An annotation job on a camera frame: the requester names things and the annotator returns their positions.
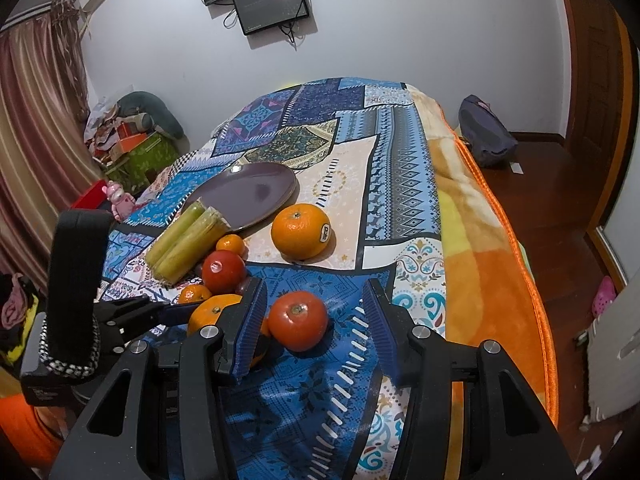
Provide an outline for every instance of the wooden floor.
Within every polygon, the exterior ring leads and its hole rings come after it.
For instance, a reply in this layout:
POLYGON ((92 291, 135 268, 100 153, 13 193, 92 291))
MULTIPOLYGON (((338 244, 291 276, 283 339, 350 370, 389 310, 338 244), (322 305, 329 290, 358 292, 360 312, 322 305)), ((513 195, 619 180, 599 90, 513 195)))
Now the wooden floor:
POLYGON ((578 168, 560 144, 521 142, 515 160, 524 174, 508 165, 482 172, 527 251, 545 304, 558 360, 558 431, 577 464, 598 444, 606 454, 625 420, 621 416, 593 424, 587 432, 579 429, 587 413, 586 350, 576 349, 573 338, 593 320, 591 301, 604 276, 584 238, 599 190, 589 171, 578 168))

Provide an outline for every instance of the orange sleeve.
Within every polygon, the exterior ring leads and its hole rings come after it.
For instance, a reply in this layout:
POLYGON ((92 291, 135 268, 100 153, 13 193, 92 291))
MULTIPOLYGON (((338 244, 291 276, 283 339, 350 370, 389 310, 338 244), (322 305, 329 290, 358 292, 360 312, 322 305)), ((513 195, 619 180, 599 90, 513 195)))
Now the orange sleeve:
POLYGON ((62 440, 43 425, 24 396, 0 399, 0 428, 27 466, 51 469, 62 440))

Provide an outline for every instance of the metal screw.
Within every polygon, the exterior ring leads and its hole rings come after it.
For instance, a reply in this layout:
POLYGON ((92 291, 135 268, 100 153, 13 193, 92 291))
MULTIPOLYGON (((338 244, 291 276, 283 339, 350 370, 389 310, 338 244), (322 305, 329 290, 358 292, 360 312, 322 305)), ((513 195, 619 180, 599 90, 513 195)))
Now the metal screw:
POLYGON ((207 326, 203 326, 200 329, 200 335, 204 338, 204 339, 211 339, 212 337, 215 337, 218 335, 218 327, 214 326, 214 325, 207 325, 207 326))
POLYGON ((431 335, 431 330, 424 325, 416 325, 411 329, 411 333, 418 339, 427 339, 431 335))
POLYGON ((134 354, 140 354, 146 350, 147 346, 148 345, 146 344, 146 341, 142 339, 136 339, 129 345, 129 350, 131 350, 131 352, 133 352, 134 354))
POLYGON ((489 354, 497 354, 500 351, 500 343, 492 339, 488 339, 482 343, 482 347, 489 352, 489 354))

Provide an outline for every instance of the door frame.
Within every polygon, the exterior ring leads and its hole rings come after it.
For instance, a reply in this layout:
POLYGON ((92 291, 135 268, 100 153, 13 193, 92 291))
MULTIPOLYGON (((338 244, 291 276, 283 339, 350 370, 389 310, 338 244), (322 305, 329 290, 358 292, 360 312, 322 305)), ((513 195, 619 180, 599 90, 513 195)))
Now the door frame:
MULTIPOLYGON (((569 100, 569 115, 565 146, 570 145, 571 136, 575 127, 575 99, 577 95, 578 78, 575 76, 578 70, 577 40, 575 31, 574 11, 572 0, 564 0, 566 17, 569 28, 569 43, 571 47, 571 94, 569 100)), ((585 236, 593 244, 607 271, 609 272, 616 290, 622 290, 626 285, 626 277, 618 259, 607 242, 602 229, 616 203, 626 170, 631 158, 631 151, 636 136, 638 124, 638 50, 629 36, 625 23, 616 12, 616 21, 620 32, 622 50, 622 106, 620 110, 620 125, 614 148, 613 158, 607 173, 602 193, 598 199, 595 210, 591 216, 585 236)))

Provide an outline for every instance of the purple plate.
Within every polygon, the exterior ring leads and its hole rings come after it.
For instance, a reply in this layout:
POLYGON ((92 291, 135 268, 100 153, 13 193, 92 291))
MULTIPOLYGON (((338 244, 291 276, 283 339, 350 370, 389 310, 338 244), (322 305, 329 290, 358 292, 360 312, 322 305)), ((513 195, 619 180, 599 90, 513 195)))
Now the purple plate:
POLYGON ((201 199, 214 207, 232 231, 250 227, 276 212, 296 189, 296 174, 276 162, 234 165, 200 184, 182 206, 201 199))

